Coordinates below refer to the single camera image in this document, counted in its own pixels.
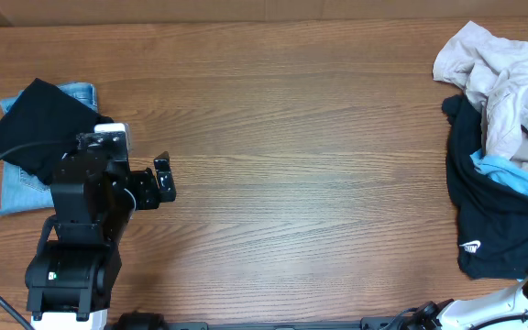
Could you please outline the beige khaki shorts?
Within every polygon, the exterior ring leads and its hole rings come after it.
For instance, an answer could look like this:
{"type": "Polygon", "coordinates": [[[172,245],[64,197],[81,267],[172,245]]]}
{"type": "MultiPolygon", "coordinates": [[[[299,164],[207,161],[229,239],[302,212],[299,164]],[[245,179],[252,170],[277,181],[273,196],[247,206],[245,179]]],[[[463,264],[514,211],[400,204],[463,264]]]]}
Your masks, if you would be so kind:
{"type": "Polygon", "coordinates": [[[480,113],[484,155],[528,171],[528,41],[468,22],[438,53],[433,77],[461,89],[480,113]]]}

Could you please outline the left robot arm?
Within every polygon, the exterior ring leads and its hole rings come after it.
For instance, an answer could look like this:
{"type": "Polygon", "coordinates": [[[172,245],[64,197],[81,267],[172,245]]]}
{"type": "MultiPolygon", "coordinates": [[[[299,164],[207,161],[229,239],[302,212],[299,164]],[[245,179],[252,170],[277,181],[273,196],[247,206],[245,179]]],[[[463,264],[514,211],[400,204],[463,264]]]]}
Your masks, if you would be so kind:
{"type": "Polygon", "coordinates": [[[119,242],[133,213],[176,198],[170,155],[131,170],[127,133],[81,133],[53,172],[55,213],[26,271],[34,329],[103,329],[122,266],[119,242]]]}

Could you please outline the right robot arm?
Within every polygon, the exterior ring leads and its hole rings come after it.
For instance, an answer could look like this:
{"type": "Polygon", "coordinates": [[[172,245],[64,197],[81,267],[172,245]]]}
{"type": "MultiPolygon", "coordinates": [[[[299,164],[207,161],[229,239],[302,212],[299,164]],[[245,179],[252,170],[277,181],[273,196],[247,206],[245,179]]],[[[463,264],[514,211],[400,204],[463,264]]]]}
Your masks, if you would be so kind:
{"type": "Polygon", "coordinates": [[[506,289],[472,300],[448,300],[419,307],[401,326],[422,330],[528,330],[526,278],[506,289]]]}

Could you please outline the folded black garment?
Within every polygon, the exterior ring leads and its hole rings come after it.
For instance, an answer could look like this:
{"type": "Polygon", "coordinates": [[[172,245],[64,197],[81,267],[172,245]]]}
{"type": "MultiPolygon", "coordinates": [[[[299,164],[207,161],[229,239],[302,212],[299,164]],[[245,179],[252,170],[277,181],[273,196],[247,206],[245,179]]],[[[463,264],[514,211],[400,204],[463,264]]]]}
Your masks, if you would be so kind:
{"type": "MultiPolygon", "coordinates": [[[[93,132],[96,125],[112,121],[112,118],[98,114],[59,87],[36,79],[0,120],[0,153],[27,143],[75,140],[81,133],[93,132]]],[[[73,149],[74,146],[69,143],[26,148],[6,156],[4,161],[49,185],[55,166],[64,154],[73,149]]]]}

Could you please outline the folded blue denim jeans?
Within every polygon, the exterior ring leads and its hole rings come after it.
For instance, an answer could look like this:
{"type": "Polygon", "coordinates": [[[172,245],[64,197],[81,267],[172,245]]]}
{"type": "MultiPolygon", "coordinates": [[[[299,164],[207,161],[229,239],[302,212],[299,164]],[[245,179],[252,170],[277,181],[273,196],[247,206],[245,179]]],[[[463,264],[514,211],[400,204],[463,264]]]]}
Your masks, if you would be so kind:
{"type": "MultiPolygon", "coordinates": [[[[98,111],[97,91],[93,84],[68,82],[57,87],[93,111],[98,111]]],[[[53,200],[47,185],[20,167],[4,162],[0,216],[52,207],[53,200]]]]}

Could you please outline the light blue shirt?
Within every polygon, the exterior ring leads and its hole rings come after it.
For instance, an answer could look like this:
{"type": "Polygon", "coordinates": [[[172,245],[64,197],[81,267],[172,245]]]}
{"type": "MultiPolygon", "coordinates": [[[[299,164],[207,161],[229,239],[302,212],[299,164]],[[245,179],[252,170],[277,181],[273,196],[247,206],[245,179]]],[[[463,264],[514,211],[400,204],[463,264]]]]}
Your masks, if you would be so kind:
{"type": "Polygon", "coordinates": [[[528,196],[528,171],[503,157],[484,155],[482,149],[472,153],[470,158],[477,173],[528,196]]]}

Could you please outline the black Nike t-shirt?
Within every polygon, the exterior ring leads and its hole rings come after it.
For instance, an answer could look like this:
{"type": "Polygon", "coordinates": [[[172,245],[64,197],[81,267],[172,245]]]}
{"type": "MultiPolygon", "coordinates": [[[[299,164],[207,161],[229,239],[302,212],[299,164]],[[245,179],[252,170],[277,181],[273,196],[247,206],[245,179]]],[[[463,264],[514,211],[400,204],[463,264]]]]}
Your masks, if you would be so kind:
{"type": "Polygon", "coordinates": [[[458,267],[471,279],[523,279],[528,268],[528,196],[476,171],[480,113],[463,95],[442,102],[451,131],[446,184],[457,208],[458,267]]]}

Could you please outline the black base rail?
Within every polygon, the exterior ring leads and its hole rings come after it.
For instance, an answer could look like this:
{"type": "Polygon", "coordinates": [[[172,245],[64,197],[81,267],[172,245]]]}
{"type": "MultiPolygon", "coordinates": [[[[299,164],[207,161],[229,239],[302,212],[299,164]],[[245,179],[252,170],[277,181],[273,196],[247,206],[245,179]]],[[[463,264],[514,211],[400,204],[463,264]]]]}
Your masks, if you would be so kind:
{"type": "Polygon", "coordinates": [[[358,321],[318,321],[296,323],[208,324],[206,322],[169,323],[159,313],[124,313],[105,330],[377,330],[406,329],[407,315],[370,316],[358,321]]]}

